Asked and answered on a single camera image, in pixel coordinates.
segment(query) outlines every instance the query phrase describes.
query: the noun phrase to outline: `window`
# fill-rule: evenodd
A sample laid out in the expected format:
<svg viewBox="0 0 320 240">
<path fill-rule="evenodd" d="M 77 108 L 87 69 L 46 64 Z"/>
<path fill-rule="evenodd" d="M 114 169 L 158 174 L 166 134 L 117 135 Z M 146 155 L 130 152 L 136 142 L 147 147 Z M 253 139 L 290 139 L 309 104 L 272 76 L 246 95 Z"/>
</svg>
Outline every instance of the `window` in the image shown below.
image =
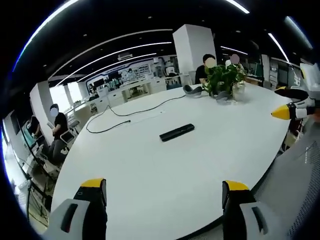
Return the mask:
<svg viewBox="0 0 320 240">
<path fill-rule="evenodd" d="M 68 83 L 68 88 L 69 88 L 73 103 L 75 103 L 76 101 L 82 100 L 81 92 L 77 82 Z"/>
<path fill-rule="evenodd" d="M 65 87 L 60 85 L 50 88 L 50 94 L 54 104 L 58 104 L 59 112 L 63 113 L 70 108 L 70 103 L 67 98 Z"/>
</svg>

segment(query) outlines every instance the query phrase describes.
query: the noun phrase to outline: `ceiling light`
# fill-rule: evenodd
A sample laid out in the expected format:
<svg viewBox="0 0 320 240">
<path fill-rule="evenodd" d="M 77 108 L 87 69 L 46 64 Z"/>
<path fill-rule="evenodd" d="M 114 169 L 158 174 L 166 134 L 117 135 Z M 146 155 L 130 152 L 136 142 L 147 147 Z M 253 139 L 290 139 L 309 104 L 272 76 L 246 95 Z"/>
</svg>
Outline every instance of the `ceiling light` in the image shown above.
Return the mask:
<svg viewBox="0 0 320 240">
<path fill-rule="evenodd" d="M 28 42 L 25 44 L 25 46 L 23 47 L 18 59 L 16 60 L 13 70 L 15 70 L 18 61 L 20 60 L 22 54 L 24 53 L 24 51 L 26 50 L 26 48 L 28 47 L 28 45 L 31 43 L 31 41 L 35 38 L 35 36 L 41 31 L 41 29 L 44 28 L 44 26 L 50 22 L 55 16 L 57 16 L 59 13 L 61 13 L 63 10 L 65 10 L 67 7 L 71 6 L 72 4 L 76 3 L 79 0 L 70 0 L 67 1 L 65 4 L 63 4 L 61 7 L 59 7 L 57 10 L 55 10 L 50 16 L 47 17 L 46 20 L 43 21 L 43 23 L 41 23 L 41 25 L 35 30 L 35 32 L 31 35 L 31 37 L 29 38 Z"/>
<path fill-rule="evenodd" d="M 67 62 L 65 62 L 63 65 L 61 65 L 57 70 L 55 70 L 51 76 L 48 77 L 48 80 L 50 80 L 54 75 L 56 75 L 57 72 L 59 72 L 61 69 L 63 69 L 65 66 L 67 66 L 69 63 L 71 63 L 73 60 L 77 59 L 78 57 L 80 57 L 81 55 L 97 48 L 97 47 L 100 47 L 106 43 L 110 43 L 112 41 L 115 41 L 115 40 L 118 40 L 118 39 L 121 39 L 121 38 L 126 38 L 126 37 L 129 37 L 129 36 L 133 36 L 133 35 L 138 35 L 138 34 L 145 34 L 145 33 L 153 33 L 153 32 L 162 32 L 162 31 L 173 31 L 173 29 L 152 29 L 152 30 L 144 30 L 144 31 L 136 31 L 136 32 L 132 32 L 132 33 L 128 33 L 128 34 L 125 34 L 125 35 L 121 35 L 121 36 L 117 36 L 117 37 L 114 37 L 114 38 L 111 38 L 111 39 L 108 39 L 106 41 L 103 41 L 103 42 L 100 42 L 92 47 L 89 47 L 87 48 L 86 50 L 82 51 L 81 53 L 79 53 L 78 55 L 74 56 L 73 58 L 71 58 L 70 60 L 68 60 Z"/>
<path fill-rule="evenodd" d="M 272 33 L 268 33 L 269 37 L 274 41 L 274 43 L 278 46 L 279 50 L 281 51 L 282 55 L 284 56 L 285 60 L 287 62 L 289 61 L 289 58 L 287 57 L 285 51 L 282 49 L 282 47 L 280 46 L 279 42 L 275 39 L 275 37 L 272 35 Z"/>
<path fill-rule="evenodd" d="M 304 32 L 301 30 L 301 28 L 295 23 L 295 21 L 290 17 L 286 16 L 284 19 L 284 22 L 291 28 L 295 35 L 305 43 L 306 47 L 309 48 L 310 50 L 313 49 L 310 41 L 308 40 L 307 36 L 304 34 Z"/>
<path fill-rule="evenodd" d="M 230 4 L 232 4 L 233 6 L 237 7 L 238 9 L 240 9 L 245 14 L 249 14 L 250 13 L 247 9 L 245 9 L 243 6 L 241 6 L 239 3 L 237 3 L 234 0 L 225 0 L 225 1 L 227 1 Z"/>
<path fill-rule="evenodd" d="M 221 48 L 228 49 L 228 50 L 231 50 L 231 51 L 235 51 L 235 52 L 238 52 L 238 53 L 241 53 L 241 54 L 244 54 L 244 55 L 248 55 L 248 53 L 245 53 L 245 52 L 239 51 L 239 50 L 235 50 L 233 48 L 229 48 L 229 47 L 226 47 L 226 46 L 221 46 Z"/>
<path fill-rule="evenodd" d="M 70 76 L 72 76 L 73 74 L 75 74 L 76 72 L 80 71 L 81 69 L 84 69 L 85 67 L 101 60 L 101 59 L 104 59 L 104 58 L 107 58 L 107 57 L 110 57 L 111 55 L 114 55 L 114 54 L 118 54 L 118 53 L 121 53 L 121 52 L 124 52 L 124 51 L 128 51 L 128 50 L 131 50 L 131 49 L 137 49 L 137 48 L 142 48 L 142 47 L 147 47 L 147 46 L 153 46 L 153 45 L 160 45 L 160 44 L 171 44 L 172 42 L 171 41 L 166 41 L 166 42 L 157 42 L 157 43 L 149 43 L 149 44 L 144 44 L 144 45 L 139 45 L 139 46 L 133 46 L 133 47 L 129 47 L 129 48 L 126 48 L 126 49 L 123 49 L 123 50 L 120 50 L 120 51 L 115 51 L 113 53 L 110 53 L 108 55 L 105 55 L 105 56 L 102 56 L 92 62 L 89 62 L 88 64 L 80 67 L 78 70 L 75 70 L 73 73 L 69 74 L 68 76 L 66 76 L 64 79 L 62 79 L 56 86 L 60 85 L 64 80 L 66 80 L 67 78 L 69 78 Z"/>
<path fill-rule="evenodd" d="M 151 55 L 156 55 L 156 53 L 150 53 L 150 54 L 146 54 L 146 55 L 135 56 L 135 57 L 128 58 L 128 59 L 126 59 L 126 60 L 122 60 L 122 61 L 115 62 L 115 63 L 113 63 L 113 64 L 110 64 L 110 65 L 108 65 L 108 66 L 105 66 L 105 67 L 103 67 L 103 68 L 100 68 L 99 70 L 96 70 L 96 71 L 88 74 L 87 76 L 84 76 L 83 78 L 79 79 L 77 82 L 80 82 L 81 80 L 87 78 L 88 76 L 91 76 L 91 75 L 93 75 L 93 74 L 95 74 L 95 73 L 97 73 L 97 72 L 99 72 L 99 71 L 101 71 L 101 70 L 103 70 L 103 69 L 112 67 L 112 66 L 114 66 L 114 65 L 116 65 L 116 64 L 120 64 L 120 63 L 129 61 L 129 60 L 132 60 L 132 59 L 143 58 L 143 57 L 147 57 L 147 56 L 151 56 Z"/>
</svg>

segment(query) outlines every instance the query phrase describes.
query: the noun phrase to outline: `desk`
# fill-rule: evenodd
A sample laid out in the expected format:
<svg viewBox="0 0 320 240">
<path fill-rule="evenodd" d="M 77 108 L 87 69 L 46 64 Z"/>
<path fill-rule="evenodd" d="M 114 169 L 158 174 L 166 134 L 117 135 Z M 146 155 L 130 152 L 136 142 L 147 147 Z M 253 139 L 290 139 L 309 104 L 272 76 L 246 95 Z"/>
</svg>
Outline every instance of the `desk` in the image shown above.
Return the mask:
<svg viewBox="0 0 320 240">
<path fill-rule="evenodd" d="M 119 117 L 107 110 L 81 131 L 53 193 L 51 210 L 73 198 L 88 179 L 105 178 L 106 239 L 175 240 L 222 214 L 222 181 L 250 189 L 276 156 L 290 121 L 271 112 L 288 98 L 246 83 L 246 103 L 219 105 L 215 99 L 184 97 L 160 107 Z M 175 88 L 114 107 L 129 114 L 183 96 Z M 195 130 L 167 142 L 159 135 L 186 124 Z"/>
<path fill-rule="evenodd" d="M 33 154 L 37 158 L 39 158 L 41 153 L 42 153 L 43 148 L 44 148 L 43 144 L 41 146 L 39 146 L 39 147 L 34 147 L 32 149 Z M 31 175 L 31 172 L 33 171 L 33 169 L 38 165 L 37 161 L 35 160 L 34 156 L 31 153 L 28 156 L 28 158 L 26 159 L 26 161 L 22 162 L 22 164 L 23 164 L 22 170 L 28 175 Z"/>
</svg>

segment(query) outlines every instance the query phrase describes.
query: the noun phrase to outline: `black cable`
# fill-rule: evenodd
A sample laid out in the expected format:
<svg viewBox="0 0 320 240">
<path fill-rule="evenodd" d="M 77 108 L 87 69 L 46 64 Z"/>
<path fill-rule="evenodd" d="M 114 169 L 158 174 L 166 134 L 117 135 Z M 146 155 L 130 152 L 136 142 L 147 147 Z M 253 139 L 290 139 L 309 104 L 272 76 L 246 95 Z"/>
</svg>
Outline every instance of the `black cable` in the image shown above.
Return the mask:
<svg viewBox="0 0 320 240">
<path fill-rule="evenodd" d="M 40 211 L 40 217 L 43 217 L 43 218 L 45 219 L 45 221 L 48 222 L 48 220 L 47 220 L 48 215 L 47 215 L 47 214 L 44 214 L 44 213 L 42 212 L 42 206 L 40 206 L 40 205 L 38 204 L 38 201 L 37 201 L 37 199 L 35 198 L 33 192 L 30 191 L 30 193 L 31 193 L 31 195 L 32 195 L 32 197 L 33 197 L 33 199 L 34 199 L 34 201 L 35 201 L 35 204 L 36 204 L 38 210 Z"/>
<path fill-rule="evenodd" d="M 30 192 L 31 192 L 31 184 L 29 184 L 27 190 L 28 190 L 28 193 L 26 196 L 26 219 L 28 220 L 28 222 L 30 222 L 30 219 L 29 219 L 29 199 L 30 199 Z"/>
<path fill-rule="evenodd" d="M 37 202 L 37 200 L 36 200 L 36 198 L 35 198 L 35 195 L 34 195 L 32 192 L 30 192 L 30 193 L 31 193 L 31 195 L 32 195 L 32 197 L 33 197 L 33 199 L 34 199 L 35 204 L 36 204 L 35 207 L 38 208 L 38 210 L 39 210 L 39 212 L 40 212 L 40 215 L 42 215 L 41 207 L 39 206 L 39 204 L 38 204 L 38 202 Z"/>
<path fill-rule="evenodd" d="M 46 228 L 48 228 L 47 225 L 45 225 L 42 221 L 38 220 L 35 216 L 33 216 L 31 213 L 29 213 L 31 215 L 31 217 L 33 217 L 35 220 L 37 220 L 39 223 L 41 223 L 43 226 L 45 226 Z"/>
<path fill-rule="evenodd" d="M 88 129 L 88 125 L 89 125 L 89 124 L 87 124 L 86 127 L 85 127 L 85 129 L 86 129 L 89 133 L 91 133 L 91 134 L 100 134 L 100 133 L 104 133 L 104 132 L 106 132 L 106 131 L 109 131 L 109 130 L 115 128 L 115 127 L 118 127 L 118 126 L 120 126 L 120 125 L 122 125 L 122 124 L 130 123 L 130 122 L 131 122 L 131 120 L 124 121 L 124 122 L 121 122 L 121 123 L 119 123 L 119 124 L 117 124 L 117 125 L 114 125 L 114 126 L 108 128 L 108 129 L 105 129 L 105 130 L 102 130 L 102 131 L 90 131 L 90 130 Z"/>
<path fill-rule="evenodd" d="M 156 109 L 156 108 L 160 107 L 162 104 L 165 104 L 166 102 L 169 102 L 169 101 L 175 100 L 175 99 L 182 99 L 182 98 L 185 97 L 185 96 L 186 96 L 186 95 L 179 96 L 179 97 L 174 97 L 174 98 L 170 98 L 170 99 L 168 99 L 168 100 L 160 103 L 159 105 L 157 105 L 157 106 L 155 106 L 155 107 L 152 107 L 152 108 L 149 108 L 149 109 L 146 109 L 146 110 L 142 110 L 142 111 L 136 111 L 136 112 L 129 113 L 129 114 L 126 114 L 126 115 L 117 114 L 116 112 L 114 112 L 114 111 L 112 110 L 112 108 L 111 108 L 110 106 L 109 106 L 109 107 L 110 107 L 110 110 L 111 110 L 115 115 L 117 115 L 117 116 L 119 116 L 119 117 L 128 117 L 128 116 L 131 116 L 131 115 L 133 115 L 133 114 L 139 114 L 139 113 L 143 113 L 143 112 L 147 112 L 147 111 Z"/>
<path fill-rule="evenodd" d="M 169 101 L 175 100 L 175 99 L 182 99 L 182 98 L 185 97 L 185 96 L 186 96 L 186 95 L 179 96 L 179 97 L 174 97 L 174 98 L 170 98 L 170 99 L 168 99 L 168 100 L 160 103 L 159 105 L 157 105 L 157 106 L 155 106 L 155 107 L 152 107 L 152 108 L 149 108 L 149 109 L 146 109 L 146 110 L 142 110 L 142 111 L 136 111 L 136 112 L 129 113 L 129 114 L 126 114 L 126 115 L 117 114 L 115 111 L 113 111 L 113 109 L 112 109 L 112 107 L 111 107 L 110 105 L 107 105 L 106 108 L 104 109 L 104 111 L 103 111 L 101 114 L 98 114 L 97 116 L 95 116 L 94 118 L 92 118 L 92 119 L 87 123 L 87 125 L 85 126 L 85 129 L 86 129 L 89 133 L 91 133 L 91 134 L 100 134 L 100 133 L 107 132 L 107 131 L 115 128 L 115 127 L 118 127 L 118 126 L 120 126 L 120 125 L 122 125 L 122 124 L 130 123 L 130 122 L 131 122 L 131 120 L 127 120 L 127 121 L 121 122 L 121 123 L 119 123 L 119 124 L 117 124 L 117 125 L 114 125 L 114 126 L 108 128 L 108 129 L 102 130 L 102 131 L 90 131 L 90 130 L 88 129 L 89 124 L 90 124 L 94 119 L 96 119 L 96 118 L 100 117 L 101 115 L 103 115 L 108 108 L 110 108 L 110 110 L 111 110 L 116 116 L 118 116 L 118 117 L 128 117 L 128 116 L 131 116 L 131 115 L 133 115 L 133 114 L 143 113 L 143 112 L 147 112 L 147 111 L 156 109 L 156 108 L 160 107 L 162 104 L 165 104 L 166 102 L 169 102 Z"/>
</svg>

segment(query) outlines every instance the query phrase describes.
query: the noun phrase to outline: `chair backrest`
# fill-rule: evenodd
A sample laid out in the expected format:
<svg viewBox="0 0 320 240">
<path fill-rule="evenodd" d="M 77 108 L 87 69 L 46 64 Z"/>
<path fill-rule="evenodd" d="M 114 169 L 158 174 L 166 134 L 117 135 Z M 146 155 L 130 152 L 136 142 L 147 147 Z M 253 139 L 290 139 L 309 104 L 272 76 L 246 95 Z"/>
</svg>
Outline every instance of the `chair backrest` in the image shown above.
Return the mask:
<svg viewBox="0 0 320 240">
<path fill-rule="evenodd" d="M 60 139 L 65 144 L 69 145 L 70 143 L 72 143 L 76 139 L 76 137 L 70 131 L 66 131 L 60 135 Z"/>
</svg>

